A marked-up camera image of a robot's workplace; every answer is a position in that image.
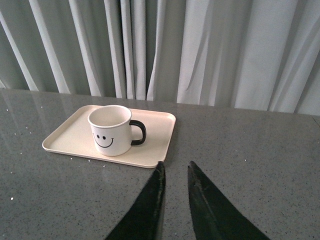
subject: black mug handle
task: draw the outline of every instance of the black mug handle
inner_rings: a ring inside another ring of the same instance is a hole
[[[145,142],[145,140],[146,140],[146,135],[147,135],[147,131],[146,131],[145,125],[142,122],[138,121],[138,120],[130,120],[129,125],[137,126],[142,131],[142,138],[140,140],[132,140],[131,146],[136,146],[136,145],[143,144]]]

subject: white mug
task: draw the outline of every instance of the white mug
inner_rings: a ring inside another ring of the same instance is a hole
[[[107,105],[100,107],[88,116],[95,148],[105,156],[118,156],[131,146],[143,144],[146,140],[146,127],[138,120],[131,120],[132,113],[125,106]],[[132,140],[131,125],[142,131],[142,139]]]

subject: beige tray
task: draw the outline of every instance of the beige tray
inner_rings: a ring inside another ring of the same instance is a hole
[[[43,142],[42,147],[58,154],[66,154],[89,159],[103,160],[142,168],[155,168],[159,161],[166,158],[176,117],[167,112],[130,109],[132,119],[144,123],[146,139],[142,145],[132,146],[119,156],[104,156],[94,144],[88,115],[102,106],[87,105],[79,108],[62,123]],[[142,137],[138,127],[132,127],[134,139]]]

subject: white curtain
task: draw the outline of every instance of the white curtain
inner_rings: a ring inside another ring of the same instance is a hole
[[[320,0],[0,0],[0,88],[320,116]]]

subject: speckled stone surface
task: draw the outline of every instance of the speckled stone surface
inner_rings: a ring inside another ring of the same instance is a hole
[[[168,112],[162,239],[195,240],[187,166],[195,161],[270,239],[320,239],[320,118],[0,89],[0,240],[104,239],[152,169],[46,152],[42,141],[85,105]]]

